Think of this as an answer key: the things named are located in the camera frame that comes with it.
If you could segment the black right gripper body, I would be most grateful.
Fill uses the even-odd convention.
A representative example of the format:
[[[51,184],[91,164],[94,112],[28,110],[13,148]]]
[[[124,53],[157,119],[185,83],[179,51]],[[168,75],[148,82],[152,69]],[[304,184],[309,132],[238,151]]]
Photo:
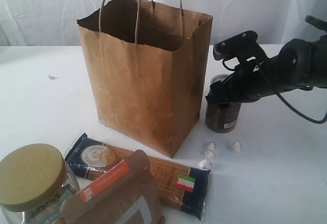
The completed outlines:
[[[230,74],[219,85],[219,102],[252,103],[274,95],[273,88],[278,89],[278,77],[266,70],[264,63],[251,60],[248,67],[241,67]]]

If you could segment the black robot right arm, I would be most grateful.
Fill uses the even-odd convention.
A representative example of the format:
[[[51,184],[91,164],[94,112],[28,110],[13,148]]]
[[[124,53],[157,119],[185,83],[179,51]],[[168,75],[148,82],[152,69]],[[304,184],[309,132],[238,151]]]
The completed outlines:
[[[326,35],[314,42],[294,38],[271,58],[257,39],[256,32],[245,31],[214,45],[216,61],[239,63],[210,85],[208,103],[252,103],[277,92],[326,88]]]

